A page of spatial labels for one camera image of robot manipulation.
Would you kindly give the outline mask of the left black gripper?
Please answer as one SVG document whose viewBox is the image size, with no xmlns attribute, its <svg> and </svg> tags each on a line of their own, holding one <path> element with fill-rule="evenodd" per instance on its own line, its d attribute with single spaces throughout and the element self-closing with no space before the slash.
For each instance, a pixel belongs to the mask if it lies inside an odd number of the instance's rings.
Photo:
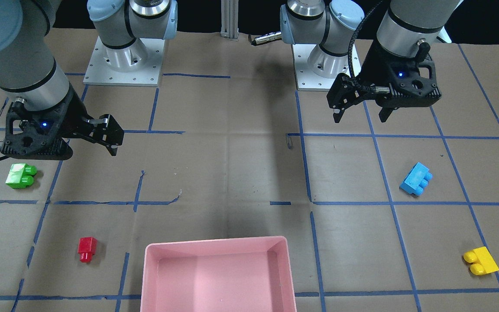
<svg viewBox="0 0 499 312">
<path fill-rule="evenodd" d="M 378 41 L 372 43 L 362 65 L 362 84 L 390 89 L 389 94 L 376 97 L 377 105 L 382 107 L 378 114 L 381 123 L 388 120 L 395 108 L 429 107 L 441 98 L 429 51 L 429 44 L 420 44 L 417 54 L 424 60 L 418 62 L 414 56 L 400 57 L 387 51 Z M 362 85 L 355 78 L 339 73 L 327 93 L 334 122 L 340 123 L 347 109 L 360 104 L 362 95 Z"/>
</svg>

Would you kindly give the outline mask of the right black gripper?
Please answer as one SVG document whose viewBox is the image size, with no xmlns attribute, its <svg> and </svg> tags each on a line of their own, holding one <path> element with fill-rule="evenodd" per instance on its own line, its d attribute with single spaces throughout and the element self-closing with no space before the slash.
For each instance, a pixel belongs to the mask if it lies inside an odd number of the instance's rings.
<svg viewBox="0 0 499 312">
<path fill-rule="evenodd" d="M 92 119 L 72 85 L 56 105 L 41 111 L 26 110 L 14 101 L 6 114 L 6 133 L 0 152 L 15 159 L 67 160 L 73 151 L 65 138 L 84 138 L 116 156 L 124 130 L 113 115 Z"/>
</svg>

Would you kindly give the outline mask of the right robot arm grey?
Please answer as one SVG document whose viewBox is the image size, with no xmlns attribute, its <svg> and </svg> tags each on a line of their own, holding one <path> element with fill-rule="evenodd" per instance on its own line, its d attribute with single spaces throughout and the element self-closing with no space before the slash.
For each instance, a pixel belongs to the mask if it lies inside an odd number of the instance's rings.
<svg viewBox="0 0 499 312">
<path fill-rule="evenodd" d="M 124 130 L 110 114 L 93 118 L 44 41 L 59 0 L 0 0 L 0 89 L 10 99 L 0 161 L 67 160 L 66 138 L 116 156 Z M 85 73 L 91 85 L 155 86 L 164 42 L 178 29 L 175 0 L 90 0 L 98 40 Z"/>
</svg>

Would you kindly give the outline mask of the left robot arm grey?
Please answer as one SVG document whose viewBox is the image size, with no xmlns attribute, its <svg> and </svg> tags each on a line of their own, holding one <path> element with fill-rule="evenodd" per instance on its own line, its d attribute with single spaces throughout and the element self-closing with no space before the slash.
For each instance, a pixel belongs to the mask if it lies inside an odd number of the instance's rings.
<svg viewBox="0 0 499 312">
<path fill-rule="evenodd" d="M 359 73 L 353 65 L 355 40 L 372 11 L 352 0 L 288 0 L 280 8 L 279 37 L 287 44 L 311 44 L 308 65 L 333 79 L 327 103 L 335 123 L 344 112 L 373 100 L 386 122 L 399 108 L 431 107 L 442 96 L 431 44 L 458 0 L 391 0 Z"/>
</svg>

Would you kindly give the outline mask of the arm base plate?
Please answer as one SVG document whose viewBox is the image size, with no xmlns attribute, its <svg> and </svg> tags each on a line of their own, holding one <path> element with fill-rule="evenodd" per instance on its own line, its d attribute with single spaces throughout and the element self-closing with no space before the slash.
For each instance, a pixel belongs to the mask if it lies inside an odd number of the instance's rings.
<svg viewBox="0 0 499 312">
<path fill-rule="evenodd" d="M 317 44 L 293 44 L 292 51 L 299 91 L 329 91 L 339 73 L 349 74 L 347 55 L 329 55 Z"/>
<path fill-rule="evenodd" d="M 111 49 L 97 39 L 83 82 L 86 85 L 158 87 L 167 41 L 138 38 Z"/>
</svg>

